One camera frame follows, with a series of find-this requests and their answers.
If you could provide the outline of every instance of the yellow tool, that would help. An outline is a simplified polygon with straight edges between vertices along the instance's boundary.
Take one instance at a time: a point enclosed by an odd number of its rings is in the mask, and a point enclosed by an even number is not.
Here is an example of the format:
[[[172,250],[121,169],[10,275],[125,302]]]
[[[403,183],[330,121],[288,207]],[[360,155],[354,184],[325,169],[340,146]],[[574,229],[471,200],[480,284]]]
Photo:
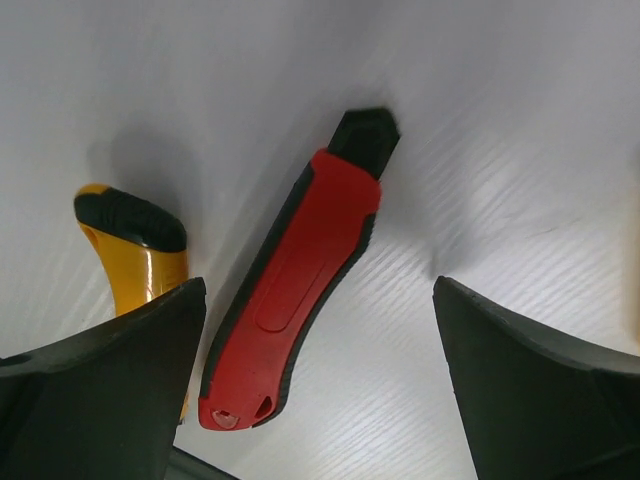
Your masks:
[[[116,316],[188,280],[187,233],[167,211],[96,183],[81,188],[73,204],[109,279]]]

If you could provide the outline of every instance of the black tip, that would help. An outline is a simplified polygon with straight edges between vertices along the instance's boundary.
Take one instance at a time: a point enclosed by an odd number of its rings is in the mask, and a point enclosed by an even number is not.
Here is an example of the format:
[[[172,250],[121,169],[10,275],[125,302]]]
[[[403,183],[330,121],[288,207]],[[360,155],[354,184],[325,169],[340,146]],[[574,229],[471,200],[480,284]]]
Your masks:
[[[398,127],[388,109],[349,110],[342,117],[327,151],[379,180],[399,140]]]

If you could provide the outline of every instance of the red handle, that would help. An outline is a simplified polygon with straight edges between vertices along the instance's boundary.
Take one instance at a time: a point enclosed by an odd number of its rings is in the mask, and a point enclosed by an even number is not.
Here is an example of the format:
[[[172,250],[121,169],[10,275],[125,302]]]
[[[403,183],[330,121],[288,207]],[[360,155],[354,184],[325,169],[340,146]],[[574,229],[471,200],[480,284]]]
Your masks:
[[[326,150],[317,152],[310,166],[309,187],[218,346],[208,392],[203,383],[199,416],[205,428],[249,428],[281,410],[283,377],[295,361],[296,342],[363,234],[370,235],[366,220],[381,196],[377,180]]]

